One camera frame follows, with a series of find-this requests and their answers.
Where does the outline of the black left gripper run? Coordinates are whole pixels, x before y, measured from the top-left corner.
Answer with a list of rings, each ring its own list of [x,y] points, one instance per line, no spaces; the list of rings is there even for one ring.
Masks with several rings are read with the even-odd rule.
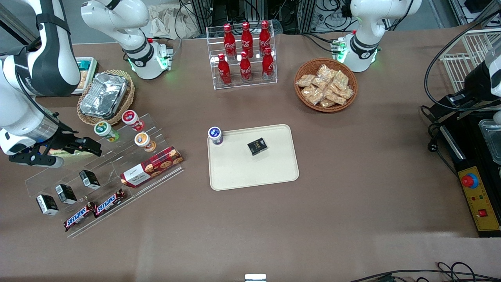
[[[470,99],[476,101],[494,101],[491,94],[490,73],[485,63],[481,63],[465,77],[465,93],[457,92],[446,95],[450,103],[467,103]],[[422,114],[450,114],[452,112],[468,111],[468,109],[433,103],[422,105]]]

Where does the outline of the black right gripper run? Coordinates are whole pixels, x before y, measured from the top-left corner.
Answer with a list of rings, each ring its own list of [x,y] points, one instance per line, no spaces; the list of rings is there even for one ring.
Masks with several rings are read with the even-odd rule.
[[[101,156],[101,144],[91,138],[79,139],[74,133],[68,131],[56,131],[49,139],[36,143],[34,146],[35,155],[10,155],[9,161],[12,163],[39,166],[46,168],[59,168],[64,164],[62,157],[48,155],[50,150],[63,150],[73,154],[75,150],[90,152],[93,155]]]

